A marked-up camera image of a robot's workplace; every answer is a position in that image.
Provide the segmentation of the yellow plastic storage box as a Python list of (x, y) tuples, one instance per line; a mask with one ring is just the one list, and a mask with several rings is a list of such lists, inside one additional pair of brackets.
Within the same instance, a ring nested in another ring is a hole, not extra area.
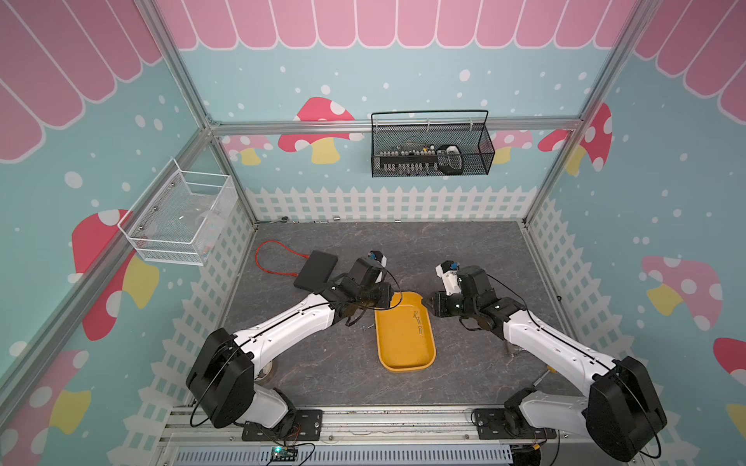
[(379, 360), (390, 372), (422, 371), (436, 359), (431, 320), (422, 300), (413, 291), (396, 293), (392, 308), (375, 314)]

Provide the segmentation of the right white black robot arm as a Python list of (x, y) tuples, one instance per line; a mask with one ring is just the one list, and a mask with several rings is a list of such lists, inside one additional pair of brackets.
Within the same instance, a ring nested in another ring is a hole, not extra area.
[(503, 405), (512, 431), (549, 428), (588, 437), (623, 462), (643, 454), (650, 443), (660, 443), (668, 417), (646, 367), (634, 357), (617, 359), (583, 346), (510, 297), (436, 291), (423, 303), (437, 318), (475, 320), (477, 330), (527, 351), (578, 390), (576, 396), (519, 390)]

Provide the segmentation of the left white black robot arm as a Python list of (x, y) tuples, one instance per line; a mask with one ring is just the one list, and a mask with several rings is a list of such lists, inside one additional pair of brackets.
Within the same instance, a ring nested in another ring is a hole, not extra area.
[(295, 406), (279, 390), (258, 384), (260, 370), (307, 337), (340, 320), (352, 324), (355, 312), (388, 305), (393, 296), (386, 282), (356, 294), (330, 285), (266, 322), (234, 333), (219, 328), (205, 340), (186, 387), (215, 428), (250, 423), (285, 436), (295, 424)]

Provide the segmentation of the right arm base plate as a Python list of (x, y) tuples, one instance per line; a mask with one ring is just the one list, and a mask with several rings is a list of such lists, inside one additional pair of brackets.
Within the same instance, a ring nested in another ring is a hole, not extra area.
[(480, 440), (517, 440), (544, 444), (557, 438), (554, 429), (530, 426), (517, 412), (504, 408), (478, 408), (470, 420)]

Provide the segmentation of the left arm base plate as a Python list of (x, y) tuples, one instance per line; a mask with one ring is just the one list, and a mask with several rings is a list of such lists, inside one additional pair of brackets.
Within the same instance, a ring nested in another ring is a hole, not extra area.
[(258, 423), (241, 424), (244, 442), (295, 443), (316, 442), (321, 438), (323, 410), (290, 411), (275, 427), (267, 428)]

